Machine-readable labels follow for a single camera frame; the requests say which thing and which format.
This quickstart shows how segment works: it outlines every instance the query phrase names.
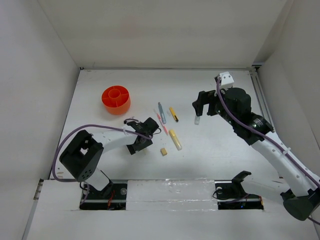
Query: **blue marker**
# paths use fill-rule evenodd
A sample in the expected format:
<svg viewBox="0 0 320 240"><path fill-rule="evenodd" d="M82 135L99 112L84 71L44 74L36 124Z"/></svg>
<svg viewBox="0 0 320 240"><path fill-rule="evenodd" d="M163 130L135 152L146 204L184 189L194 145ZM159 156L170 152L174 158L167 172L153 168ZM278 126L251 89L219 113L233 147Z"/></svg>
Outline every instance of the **blue marker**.
<svg viewBox="0 0 320 240"><path fill-rule="evenodd" d="M160 102L158 102L158 107L159 107L159 112L160 112L162 123L166 124L167 121L166 121L165 113L164 113L164 110L162 109Z"/></svg>

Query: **red pen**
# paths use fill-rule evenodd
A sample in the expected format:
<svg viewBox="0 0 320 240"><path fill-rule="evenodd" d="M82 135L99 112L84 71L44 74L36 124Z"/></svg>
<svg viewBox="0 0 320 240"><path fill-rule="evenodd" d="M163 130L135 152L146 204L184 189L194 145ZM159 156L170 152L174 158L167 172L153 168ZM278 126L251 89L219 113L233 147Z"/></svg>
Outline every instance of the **red pen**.
<svg viewBox="0 0 320 240"><path fill-rule="evenodd" d="M164 130L164 132L165 132L165 134L169 135L168 130L167 130L167 128L165 127L164 123L162 122L159 113L157 113L157 111L156 111L155 109L153 109L153 111L154 111L154 113L156 114L156 116L158 117L159 122L160 122L160 124L161 124L161 126L162 126L162 128L163 128L163 130Z"/></svg>

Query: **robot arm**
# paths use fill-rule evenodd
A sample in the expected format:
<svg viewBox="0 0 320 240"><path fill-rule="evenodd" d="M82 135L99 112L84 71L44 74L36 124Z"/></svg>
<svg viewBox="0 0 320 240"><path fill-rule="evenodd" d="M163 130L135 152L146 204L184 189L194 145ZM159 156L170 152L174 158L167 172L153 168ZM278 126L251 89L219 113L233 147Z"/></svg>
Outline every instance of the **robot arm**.
<svg viewBox="0 0 320 240"><path fill-rule="evenodd" d="M225 119L231 124L233 131L261 153L286 180L286 183L281 183L261 179L252 176L250 172L243 171L232 179L232 183L242 195L256 194L282 203L293 217L305 220L320 205L320 177L307 169L290 152L268 121L251 112L251 97L243 89L232 87L234 80L229 72L220 73L215 80L221 82L221 97L231 114L245 126L260 134L253 133L243 124L239 124L239 121L235 121L224 108L215 90L199 92L198 99L192 103L196 116L202 116L204 105L209 104L207 115L220 115ZM267 139L281 145L284 152Z"/></svg>
<svg viewBox="0 0 320 240"><path fill-rule="evenodd" d="M145 122L124 123L123 131L108 130L95 134L86 130L79 131L59 158L77 182L86 182L90 185L90 191L103 198L110 195L113 182L97 168L101 155L122 146L127 146L133 155L153 144L151 137L159 128L151 117ZM133 130L138 135L127 132Z"/></svg>

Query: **wooden block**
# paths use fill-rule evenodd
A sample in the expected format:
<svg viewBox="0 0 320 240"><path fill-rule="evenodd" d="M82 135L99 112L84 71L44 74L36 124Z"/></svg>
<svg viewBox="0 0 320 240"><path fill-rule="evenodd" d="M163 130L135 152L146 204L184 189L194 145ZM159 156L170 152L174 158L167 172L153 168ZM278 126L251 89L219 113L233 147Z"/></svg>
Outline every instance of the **wooden block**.
<svg viewBox="0 0 320 240"><path fill-rule="evenodd" d="M165 149L165 148L161 148L161 153L162 153L162 156L165 156L165 155L167 155L168 153L167 153L167 150Z"/></svg>

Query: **orange container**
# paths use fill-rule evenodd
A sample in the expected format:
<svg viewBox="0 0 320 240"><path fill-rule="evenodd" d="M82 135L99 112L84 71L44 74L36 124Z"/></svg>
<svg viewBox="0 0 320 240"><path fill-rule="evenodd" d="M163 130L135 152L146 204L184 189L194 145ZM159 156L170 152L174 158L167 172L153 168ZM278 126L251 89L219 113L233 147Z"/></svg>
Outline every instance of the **orange container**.
<svg viewBox="0 0 320 240"><path fill-rule="evenodd" d="M102 94L102 103L106 110L113 115L126 113L130 108L130 95L123 86L111 86Z"/></svg>

